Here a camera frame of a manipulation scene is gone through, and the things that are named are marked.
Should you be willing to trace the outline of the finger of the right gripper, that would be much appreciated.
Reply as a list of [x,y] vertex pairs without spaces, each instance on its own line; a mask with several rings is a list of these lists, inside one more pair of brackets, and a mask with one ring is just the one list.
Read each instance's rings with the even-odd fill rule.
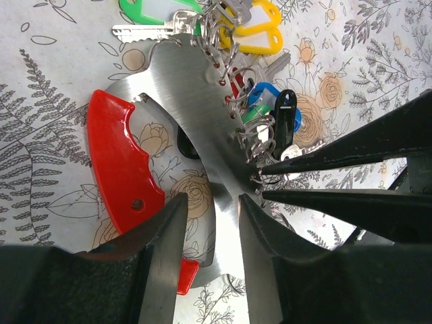
[[266,200],[320,211],[399,243],[431,242],[431,196],[395,190],[269,190]]
[[263,175],[341,169],[431,152],[431,90],[311,153],[261,168]]

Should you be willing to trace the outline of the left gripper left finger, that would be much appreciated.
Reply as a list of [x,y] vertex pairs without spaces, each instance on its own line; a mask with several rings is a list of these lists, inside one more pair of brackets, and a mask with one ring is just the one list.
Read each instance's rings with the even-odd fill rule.
[[171,323],[188,214],[178,194],[88,252],[1,247],[2,323]]

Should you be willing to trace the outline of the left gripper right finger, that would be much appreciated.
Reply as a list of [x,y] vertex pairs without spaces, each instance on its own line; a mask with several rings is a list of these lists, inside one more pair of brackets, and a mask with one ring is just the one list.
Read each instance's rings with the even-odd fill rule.
[[239,197],[251,323],[430,323],[431,246],[327,250]]

